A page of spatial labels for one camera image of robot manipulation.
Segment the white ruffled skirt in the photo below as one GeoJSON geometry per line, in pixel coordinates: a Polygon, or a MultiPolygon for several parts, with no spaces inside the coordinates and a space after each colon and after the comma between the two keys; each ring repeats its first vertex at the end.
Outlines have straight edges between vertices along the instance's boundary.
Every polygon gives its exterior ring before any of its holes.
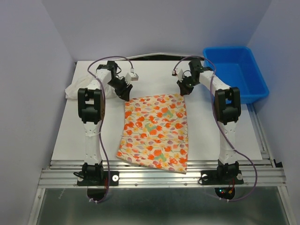
{"type": "Polygon", "coordinates": [[[98,79],[95,79],[92,76],[85,76],[77,79],[65,89],[66,99],[77,100],[79,89],[101,90],[102,88],[99,80],[102,82],[104,87],[106,99],[117,97],[114,88],[108,85],[108,82],[111,80],[110,76],[99,76],[98,79]]]}

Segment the orange floral patterned skirt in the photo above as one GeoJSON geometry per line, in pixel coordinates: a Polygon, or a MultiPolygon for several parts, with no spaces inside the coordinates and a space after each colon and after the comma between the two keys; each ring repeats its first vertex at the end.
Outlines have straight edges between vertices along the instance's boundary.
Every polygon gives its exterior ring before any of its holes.
{"type": "Polygon", "coordinates": [[[188,121],[184,97],[164,94],[125,103],[125,125],[117,158],[182,173],[188,164],[188,121]]]}

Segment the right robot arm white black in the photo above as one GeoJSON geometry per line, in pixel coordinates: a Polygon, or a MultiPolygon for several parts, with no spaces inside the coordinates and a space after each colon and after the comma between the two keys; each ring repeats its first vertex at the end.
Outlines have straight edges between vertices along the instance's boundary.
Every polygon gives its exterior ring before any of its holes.
{"type": "Polygon", "coordinates": [[[177,85],[182,96],[189,95],[201,84],[210,91],[213,117],[220,132],[220,153],[215,170],[201,173],[201,185],[227,185],[237,181],[241,173],[235,148],[235,129],[241,115],[240,90],[231,87],[215,75],[216,70],[204,67],[199,60],[188,63],[190,76],[184,75],[177,66],[172,75],[178,78],[177,85]]]}

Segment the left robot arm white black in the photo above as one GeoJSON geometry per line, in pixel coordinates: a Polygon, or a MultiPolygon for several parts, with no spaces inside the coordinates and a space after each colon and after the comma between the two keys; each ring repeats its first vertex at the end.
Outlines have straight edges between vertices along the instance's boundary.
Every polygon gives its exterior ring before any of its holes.
{"type": "Polygon", "coordinates": [[[100,134],[105,117],[105,86],[111,87],[120,99],[129,101],[133,87],[131,82],[138,80],[132,63],[130,71],[122,77],[117,72],[120,67],[115,61],[109,60],[106,64],[100,64],[96,73],[90,70],[94,64],[95,62],[91,63],[87,69],[93,80],[86,88],[80,88],[77,92],[78,115],[85,134],[85,159],[82,170],[74,172],[79,186],[104,185],[110,180],[109,172],[104,171],[100,153],[100,150],[104,149],[100,134]]]}

